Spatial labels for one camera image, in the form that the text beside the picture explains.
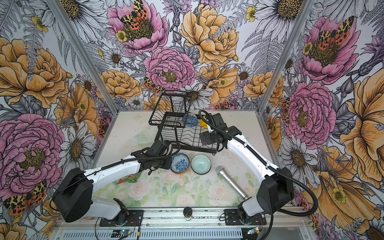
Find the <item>yellow bowl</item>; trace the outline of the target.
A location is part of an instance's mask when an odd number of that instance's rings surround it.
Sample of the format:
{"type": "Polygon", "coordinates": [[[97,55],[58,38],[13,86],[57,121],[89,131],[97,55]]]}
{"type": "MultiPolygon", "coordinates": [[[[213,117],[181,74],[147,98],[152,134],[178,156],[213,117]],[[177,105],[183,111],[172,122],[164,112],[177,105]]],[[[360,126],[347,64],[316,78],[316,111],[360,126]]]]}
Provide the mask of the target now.
{"type": "Polygon", "coordinates": [[[208,129],[208,125],[203,120],[200,120],[200,126],[204,129],[208,129]]]}

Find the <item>blue floral bowl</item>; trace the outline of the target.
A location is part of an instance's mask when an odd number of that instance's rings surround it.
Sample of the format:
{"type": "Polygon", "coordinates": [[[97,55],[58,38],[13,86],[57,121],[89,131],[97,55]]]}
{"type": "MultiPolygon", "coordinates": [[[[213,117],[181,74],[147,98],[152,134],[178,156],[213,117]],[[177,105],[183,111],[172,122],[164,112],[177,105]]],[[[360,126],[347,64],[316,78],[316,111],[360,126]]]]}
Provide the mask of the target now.
{"type": "Polygon", "coordinates": [[[190,159],[185,154],[177,154],[172,157],[170,169],[174,174],[184,174],[190,166],[190,159]]]}

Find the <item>blue triangle pattern bowl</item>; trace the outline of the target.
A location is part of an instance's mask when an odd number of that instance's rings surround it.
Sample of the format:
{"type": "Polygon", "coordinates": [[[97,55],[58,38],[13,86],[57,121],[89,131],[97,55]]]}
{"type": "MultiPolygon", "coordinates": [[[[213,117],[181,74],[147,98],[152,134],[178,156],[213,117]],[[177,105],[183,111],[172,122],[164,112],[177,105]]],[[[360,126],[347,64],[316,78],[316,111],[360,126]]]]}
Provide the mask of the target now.
{"type": "Polygon", "coordinates": [[[191,127],[191,128],[197,126],[199,123],[198,117],[192,113],[188,113],[184,115],[182,118],[182,121],[186,127],[191,127]]]}

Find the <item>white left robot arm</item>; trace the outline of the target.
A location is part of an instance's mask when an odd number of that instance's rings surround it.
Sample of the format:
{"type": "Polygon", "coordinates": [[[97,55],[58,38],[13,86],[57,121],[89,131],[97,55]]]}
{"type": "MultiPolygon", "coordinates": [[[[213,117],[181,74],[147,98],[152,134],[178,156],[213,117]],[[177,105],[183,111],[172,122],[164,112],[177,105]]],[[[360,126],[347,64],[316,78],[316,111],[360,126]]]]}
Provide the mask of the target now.
{"type": "Polygon", "coordinates": [[[156,140],[151,147],[132,152],[112,164],[94,169],[69,171],[55,191],[52,201],[67,223],[82,218],[101,218],[116,226],[129,219],[128,208],[117,198],[113,200],[95,197],[101,188],[137,173],[158,169],[168,170],[172,157],[179,153],[181,145],[175,141],[156,140]]]}

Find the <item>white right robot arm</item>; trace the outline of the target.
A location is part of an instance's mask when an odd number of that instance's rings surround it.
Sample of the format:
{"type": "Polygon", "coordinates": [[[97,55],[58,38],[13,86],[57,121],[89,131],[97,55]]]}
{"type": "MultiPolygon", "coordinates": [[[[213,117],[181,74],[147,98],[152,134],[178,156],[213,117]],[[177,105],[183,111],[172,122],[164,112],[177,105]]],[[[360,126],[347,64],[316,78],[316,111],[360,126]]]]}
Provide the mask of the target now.
{"type": "Polygon", "coordinates": [[[239,205],[239,213],[246,218],[257,214],[273,215],[294,198],[292,175],[262,156],[235,126],[228,127],[220,114],[199,110],[199,118],[208,131],[200,134],[202,144],[218,143],[235,154],[253,172],[260,186],[254,197],[239,205]]]}

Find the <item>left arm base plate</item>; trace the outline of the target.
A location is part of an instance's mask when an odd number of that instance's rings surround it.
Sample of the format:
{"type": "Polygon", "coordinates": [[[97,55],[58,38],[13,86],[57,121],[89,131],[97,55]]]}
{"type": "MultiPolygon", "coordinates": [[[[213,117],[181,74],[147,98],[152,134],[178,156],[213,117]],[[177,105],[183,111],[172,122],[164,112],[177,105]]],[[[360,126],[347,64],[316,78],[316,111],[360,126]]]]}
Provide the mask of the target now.
{"type": "Polygon", "coordinates": [[[139,227],[142,224],[144,210],[122,210],[112,220],[101,219],[100,227],[139,227]]]}

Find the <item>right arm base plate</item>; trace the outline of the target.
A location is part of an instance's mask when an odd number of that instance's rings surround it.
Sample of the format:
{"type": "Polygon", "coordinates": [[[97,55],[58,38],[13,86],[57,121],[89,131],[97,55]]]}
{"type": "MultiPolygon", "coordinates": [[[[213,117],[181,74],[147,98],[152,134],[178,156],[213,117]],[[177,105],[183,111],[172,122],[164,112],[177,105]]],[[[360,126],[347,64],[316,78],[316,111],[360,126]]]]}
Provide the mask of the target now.
{"type": "Polygon", "coordinates": [[[225,209],[224,221],[226,226],[264,226],[267,224],[267,220],[262,214],[249,217],[238,209],[225,209]]]}

